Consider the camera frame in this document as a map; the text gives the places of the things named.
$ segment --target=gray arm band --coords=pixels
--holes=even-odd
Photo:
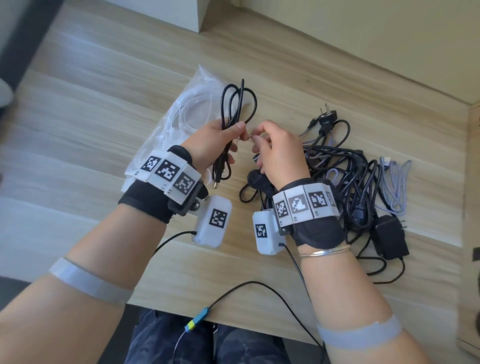
[[[355,330],[332,331],[318,325],[318,333],[327,345],[345,350],[367,350],[380,346],[393,340],[401,332],[402,325],[395,315],[386,322],[374,322]]]
[[[112,304],[126,304],[133,291],[105,282],[66,258],[60,258],[49,272],[69,286]]]

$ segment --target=white wall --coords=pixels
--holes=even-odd
[[[0,0],[0,52],[29,3],[30,0]]]
[[[107,0],[135,12],[199,32],[210,0]]]
[[[241,5],[468,103],[480,100],[479,0],[241,0]]]

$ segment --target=denim pants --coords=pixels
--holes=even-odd
[[[144,309],[135,327],[125,364],[174,364],[173,350],[191,318]],[[283,340],[241,328],[202,321],[185,333],[175,364],[290,364]]]

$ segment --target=wooden desk surface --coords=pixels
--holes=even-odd
[[[245,78],[258,96],[252,124],[270,118],[299,133],[328,101],[352,125],[346,146],[370,158],[413,160],[407,270],[380,289],[434,361],[473,362],[455,346],[468,106],[230,7],[195,34],[100,0],[67,1],[0,123],[0,275],[35,280],[112,211],[127,164],[199,64],[229,81]],[[217,192],[233,202],[222,246],[209,250],[187,237],[168,244],[131,303],[193,316],[256,279],[315,331],[289,257],[256,251],[258,203],[237,198],[254,168],[250,147],[240,143],[233,177]],[[175,218],[166,237],[193,224]],[[389,263],[375,279],[400,268]],[[309,341],[263,287],[234,292],[211,319]]]

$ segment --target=clear plastic bag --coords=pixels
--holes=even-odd
[[[199,66],[195,76],[128,165],[125,171],[127,179],[122,191],[126,191],[133,183],[132,176],[154,149],[167,150],[173,145],[179,145],[209,121],[220,118],[220,98],[226,84],[218,76]],[[232,92],[226,95],[225,100],[229,100],[231,94]],[[236,102],[236,100],[233,102],[233,109],[237,107]],[[205,184],[211,179],[211,171],[207,172],[208,176],[204,176]]]

